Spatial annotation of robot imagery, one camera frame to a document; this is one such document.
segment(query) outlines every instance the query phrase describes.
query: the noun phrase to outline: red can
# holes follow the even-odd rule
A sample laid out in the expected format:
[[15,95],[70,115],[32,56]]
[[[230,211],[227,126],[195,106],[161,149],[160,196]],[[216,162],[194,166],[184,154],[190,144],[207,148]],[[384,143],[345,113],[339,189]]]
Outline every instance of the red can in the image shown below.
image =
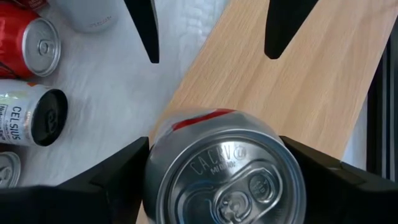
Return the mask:
[[9,0],[20,4],[21,6],[28,7],[29,9],[39,9],[47,4],[46,0]]
[[57,30],[31,9],[0,1],[0,78],[44,77],[58,65]]

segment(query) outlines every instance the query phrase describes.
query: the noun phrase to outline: pull tab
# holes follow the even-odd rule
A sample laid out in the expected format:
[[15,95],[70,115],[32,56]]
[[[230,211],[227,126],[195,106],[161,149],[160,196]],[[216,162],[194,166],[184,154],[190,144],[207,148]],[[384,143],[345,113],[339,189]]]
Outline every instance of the pull tab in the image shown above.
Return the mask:
[[51,40],[41,40],[39,42],[39,54],[41,56],[53,57],[55,44]]
[[8,181],[11,178],[11,172],[11,167],[0,168],[0,184],[2,184],[3,181]]
[[218,188],[213,199],[213,214],[225,224],[251,223],[279,202],[283,183],[276,167],[255,161]]
[[57,130],[57,112],[50,109],[45,114],[45,130],[47,133],[52,134]]
[[249,197],[243,192],[231,192],[221,199],[221,217],[228,223],[241,223],[251,211]]

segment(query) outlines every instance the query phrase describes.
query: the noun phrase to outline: light wood grain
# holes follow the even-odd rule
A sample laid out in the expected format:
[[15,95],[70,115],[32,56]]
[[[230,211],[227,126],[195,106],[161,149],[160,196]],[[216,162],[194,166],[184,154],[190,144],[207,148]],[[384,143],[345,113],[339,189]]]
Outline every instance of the light wood grain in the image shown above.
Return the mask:
[[277,60],[263,52],[268,4],[231,0],[162,118],[198,106],[242,110],[341,159],[398,1],[319,0]]

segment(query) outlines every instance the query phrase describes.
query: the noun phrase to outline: black can lid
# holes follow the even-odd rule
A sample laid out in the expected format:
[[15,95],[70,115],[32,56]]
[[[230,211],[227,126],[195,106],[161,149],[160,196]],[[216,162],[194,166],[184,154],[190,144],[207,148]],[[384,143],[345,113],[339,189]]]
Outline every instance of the black can lid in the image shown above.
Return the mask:
[[68,100],[63,91],[46,92],[32,117],[32,138],[39,146],[51,145],[61,134],[68,114]]

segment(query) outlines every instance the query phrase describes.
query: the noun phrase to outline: soda can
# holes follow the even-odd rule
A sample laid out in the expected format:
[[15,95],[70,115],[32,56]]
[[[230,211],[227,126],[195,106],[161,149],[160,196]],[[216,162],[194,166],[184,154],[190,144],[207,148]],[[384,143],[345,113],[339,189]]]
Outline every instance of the soda can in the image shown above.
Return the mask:
[[67,119],[63,91],[18,80],[0,80],[0,143],[49,146]]
[[151,223],[303,223],[300,167],[255,117],[235,110],[176,115],[157,133],[144,177]]
[[29,9],[38,10],[47,4],[46,0],[9,0]]
[[50,75],[58,65],[57,30],[36,12],[0,2],[0,78]]
[[13,152],[0,153],[0,189],[16,187],[21,174],[21,160]]
[[118,5],[114,0],[48,0],[78,32],[105,30],[118,19]]

